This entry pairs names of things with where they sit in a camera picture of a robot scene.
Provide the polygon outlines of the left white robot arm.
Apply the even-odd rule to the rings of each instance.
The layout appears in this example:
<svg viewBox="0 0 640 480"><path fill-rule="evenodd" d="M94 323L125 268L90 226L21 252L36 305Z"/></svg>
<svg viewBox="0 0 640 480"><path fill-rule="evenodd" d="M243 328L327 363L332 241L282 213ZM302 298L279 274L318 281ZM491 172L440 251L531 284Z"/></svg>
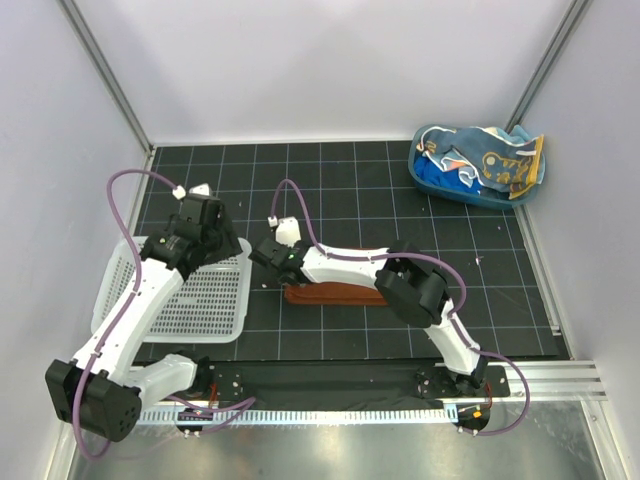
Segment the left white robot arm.
<svg viewBox="0 0 640 480"><path fill-rule="evenodd" d="M186 280L205 265L241 254L224 203L188 193L168 226L135 248L135 274L103 324L68 362L55 360L45 382L57 417L110 442L123 440L140 414L181 392L208 395L210 361L168 354L136 372L130 367L152 324Z"/></svg>

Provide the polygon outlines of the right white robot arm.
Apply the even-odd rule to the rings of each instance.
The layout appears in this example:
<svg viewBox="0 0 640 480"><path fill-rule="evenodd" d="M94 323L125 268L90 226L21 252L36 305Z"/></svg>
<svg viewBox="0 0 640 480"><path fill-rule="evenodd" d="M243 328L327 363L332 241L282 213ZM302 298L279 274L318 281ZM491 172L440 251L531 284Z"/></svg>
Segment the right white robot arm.
<svg viewBox="0 0 640 480"><path fill-rule="evenodd" d="M403 241L389 248L349 250L270 238L258 242L249 258L283 285L337 283L377 291L399 320L426 333L458 394L473 396L485 386L487 360L458 316L466 300L464 282L439 259Z"/></svg>

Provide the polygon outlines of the brown towel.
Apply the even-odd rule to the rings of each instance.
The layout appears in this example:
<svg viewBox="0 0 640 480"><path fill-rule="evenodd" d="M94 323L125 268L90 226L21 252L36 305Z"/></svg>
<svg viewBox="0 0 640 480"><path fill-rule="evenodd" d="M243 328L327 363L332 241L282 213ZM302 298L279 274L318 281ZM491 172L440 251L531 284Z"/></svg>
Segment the brown towel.
<svg viewBox="0 0 640 480"><path fill-rule="evenodd" d="M310 247L301 267L305 281L285 287L284 297L294 305L387 306L376 289L376 273L386 264L388 248L343 249Z"/></svg>

